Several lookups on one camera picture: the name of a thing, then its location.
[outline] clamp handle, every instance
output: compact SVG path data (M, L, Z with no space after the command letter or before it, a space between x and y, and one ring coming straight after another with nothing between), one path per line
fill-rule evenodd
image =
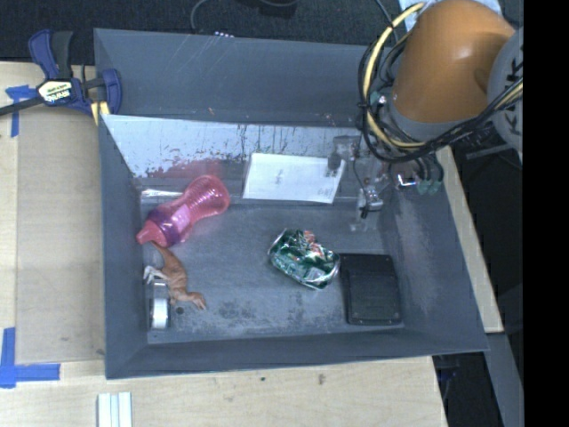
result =
M68 65L69 43L73 32L53 32L46 28L28 41L32 60L44 72L46 79L68 79L73 76Z

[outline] wooden table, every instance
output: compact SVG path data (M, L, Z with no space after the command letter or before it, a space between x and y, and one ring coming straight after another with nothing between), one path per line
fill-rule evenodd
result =
M11 103L6 87L42 79L34 64L0 62L0 106ZM0 425L96 425L97 396L123 391L144 427L447 425L429 357L107 381L95 125L39 106L20 113L11 138L11 121L0 117L0 327L16 326L17 363L61 368L57 382L0 390ZM438 155L485 331L502 332L452 153Z

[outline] blue tape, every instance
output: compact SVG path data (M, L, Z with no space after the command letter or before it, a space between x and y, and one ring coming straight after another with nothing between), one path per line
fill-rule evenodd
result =
M16 366L14 351L16 347L16 329L4 330L2 341L2 357L0 358L0 388L13 389L18 382L58 381L60 364L33 364Z
M28 100L29 98L35 98L37 96L37 90L27 85L19 85L16 87L8 87L6 93L14 103L20 100ZM18 112L12 114L12 129L10 131L10 137L14 138L20 133L20 115Z

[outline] pink baby bottle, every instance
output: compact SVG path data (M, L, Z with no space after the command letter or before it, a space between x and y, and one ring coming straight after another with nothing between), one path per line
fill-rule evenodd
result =
M154 240L160 246L184 242L198 220L223 214L229 207L229 193L214 175L194 179L181 197L153 209L136 235L139 244Z

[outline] bottle cap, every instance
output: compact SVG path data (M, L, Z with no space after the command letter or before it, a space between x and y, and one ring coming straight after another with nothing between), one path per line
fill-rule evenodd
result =
M154 240L160 246L168 246L166 237L162 230L151 220L146 220L144 227L136 235L136 240L139 244L144 244Z

